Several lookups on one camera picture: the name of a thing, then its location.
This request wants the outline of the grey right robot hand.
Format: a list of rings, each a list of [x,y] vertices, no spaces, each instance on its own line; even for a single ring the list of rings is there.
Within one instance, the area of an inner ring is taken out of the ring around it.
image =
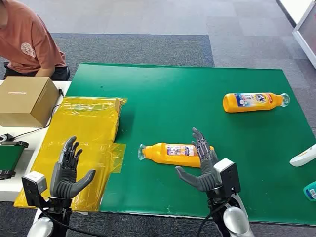
[[[178,176],[188,184],[195,187],[202,192],[208,192],[219,185],[220,182],[216,178],[213,165],[219,160],[215,151],[210,150],[210,146],[202,133],[193,127],[192,137],[195,139],[192,143],[197,150],[201,163],[200,176],[194,176],[186,172],[180,166],[175,167]]]

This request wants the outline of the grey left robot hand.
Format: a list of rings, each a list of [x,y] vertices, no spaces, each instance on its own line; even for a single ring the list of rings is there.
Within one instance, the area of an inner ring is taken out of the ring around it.
[[[55,163],[50,185],[50,193],[54,198],[72,199],[93,181],[95,169],[89,170],[83,178],[77,181],[77,166],[83,150],[76,150],[79,142],[75,136],[69,138],[62,148]]]

